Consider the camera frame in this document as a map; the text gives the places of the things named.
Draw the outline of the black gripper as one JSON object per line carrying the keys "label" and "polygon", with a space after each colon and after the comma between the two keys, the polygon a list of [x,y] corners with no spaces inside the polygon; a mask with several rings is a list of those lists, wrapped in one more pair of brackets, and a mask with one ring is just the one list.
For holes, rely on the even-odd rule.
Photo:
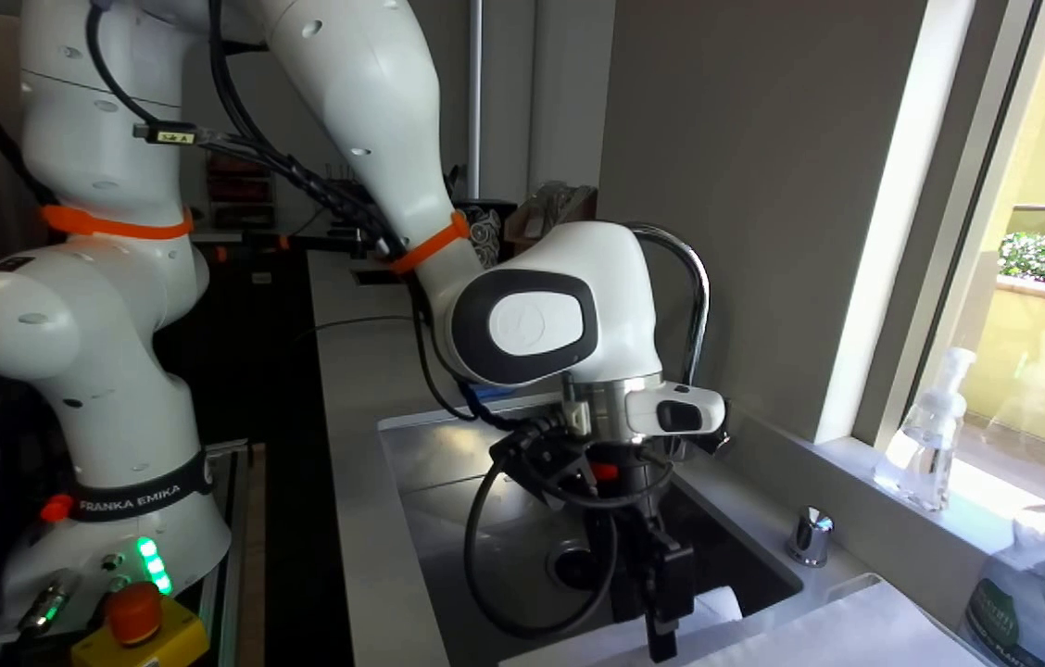
{"label": "black gripper", "polygon": [[670,536],[659,513],[670,462],[637,445],[584,454],[589,545],[611,556],[643,556],[643,639],[657,662],[676,654],[676,618],[691,613],[697,551]]}

